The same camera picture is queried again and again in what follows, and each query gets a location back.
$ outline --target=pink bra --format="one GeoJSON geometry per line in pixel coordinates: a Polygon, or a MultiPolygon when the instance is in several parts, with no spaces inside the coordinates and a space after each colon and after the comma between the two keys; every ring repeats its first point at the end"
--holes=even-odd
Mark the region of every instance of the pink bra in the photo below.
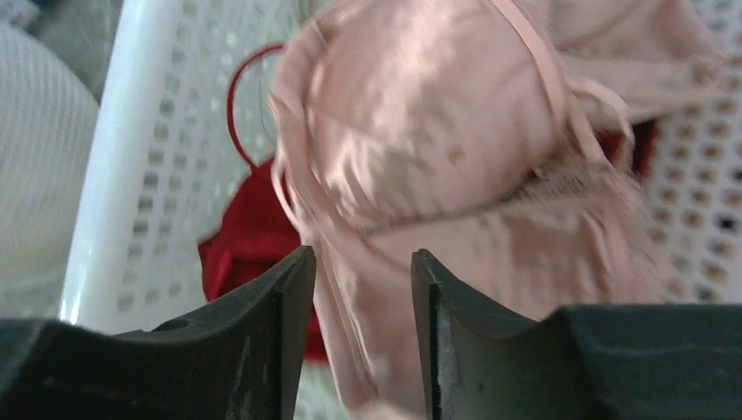
{"type": "Polygon", "coordinates": [[[272,178],[343,403],[424,414],[420,248],[534,319],[660,301],[630,123],[713,94],[719,45],[684,0],[339,0],[307,23],[269,97],[272,178]],[[618,170],[596,129],[625,133],[618,170]]]}

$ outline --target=laundry basket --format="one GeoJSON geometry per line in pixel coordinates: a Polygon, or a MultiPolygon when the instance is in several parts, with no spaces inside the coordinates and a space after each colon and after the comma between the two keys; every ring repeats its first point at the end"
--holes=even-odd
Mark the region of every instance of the laundry basket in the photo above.
{"type": "MultiPolygon", "coordinates": [[[[298,28],[293,0],[126,0],[101,104],[59,316],[104,333],[149,329],[205,303],[197,242],[247,173],[225,121],[240,60],[298,28]]],[[[696,6],[742,53],[742,2],[696,6]]],[[[268,76],[275,60],[259,65],[268,76]]],[[[739,301],[742,66],[723,98],[661,124],[648,228],[692,298],[739,301]]],[[[256,160],[275,131],[268,77],[251,70],[235,105],[256,160]]]]}

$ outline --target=perforated plastic surface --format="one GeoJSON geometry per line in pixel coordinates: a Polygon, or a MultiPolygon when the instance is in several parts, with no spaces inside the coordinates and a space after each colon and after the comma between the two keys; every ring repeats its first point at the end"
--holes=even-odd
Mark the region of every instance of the perforated plastic surface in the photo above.
{"type": "Polygon", "coordinates": [[[0,316],[53,316],[97,113],[69,68],[0,24],[0,316]]]}
{"type": "MultiPolygon", "coordinates": [[[[740,53],[742,3],[696,5],[740,53]]],[[[217,227],[246,174],[224,123],[228,78],[258,46],[287,39],[300,10],[293,0],[126,0],[66,273],[64,320],[119,333],[204,303],[196,244],[217,227]]],[[[263,76],[273,63],[262,65],[263,76]]],[[[742,298],[742,68],[735,72],[725,98],[661,125],[647,189],[653,237],[672,250],[692,298],[704,300],[742,298]]],[[[267,79],[248,72],[235,110],[258,160],[274,148],[270,118],[261,118],[267,79]]],[[[337,418],[325,414],[337,409],[332,386],[317,383],[322,391],[303,379],[297,416],[337,418]]]]}

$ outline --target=red string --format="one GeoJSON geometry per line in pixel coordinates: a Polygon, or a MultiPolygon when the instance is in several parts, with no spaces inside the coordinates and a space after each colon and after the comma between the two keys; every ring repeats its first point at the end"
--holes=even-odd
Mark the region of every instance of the red string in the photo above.
{"type": "Polygon", "coordinates": [[[247,70],[255,63],[259,62],[260,60],[264,59],[266,56],[272,53],[277,53],[283,49],[283,44],[272,44],[266,45],[258,51],[253,52],[252,54],[250,54],[249,57],[245,59],[244,62],[242,62],[242,64],[240,64],[239,67],[237,67],[237,70],[232,76],[232,80],[229,82],[229,90],[227,91],[227,130],[229,131],[229,137],[232,138],[232,144],[234,145],[234,148],[237,150],[237,153],[240,154],[242,159],[244,159],[245,163],[248,164],[250,170],[252,171],[252,175],[254,176],[260,176],[257,164],[253,162],[253,160],[250,158],[250,156],[248,156],[247,153],[245,153],[245,150],[240,144],[240,138],[237,136],[237,128],[235,127],[235,93],[237,92],[237,85],[239,85],[240,78],[242,77],[242,74],[245,73],[245,70],[247,70]]]}

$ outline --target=white mesh fabric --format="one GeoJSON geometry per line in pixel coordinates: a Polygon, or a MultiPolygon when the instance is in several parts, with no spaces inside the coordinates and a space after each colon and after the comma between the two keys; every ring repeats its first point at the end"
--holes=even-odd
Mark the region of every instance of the white mesh fabric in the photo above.
{"type": "Polygon", "coordinates": [[[23,315],[10,295],[61,280],[97,111],[61,61],[0,25],[0,315],[23,315]]]}

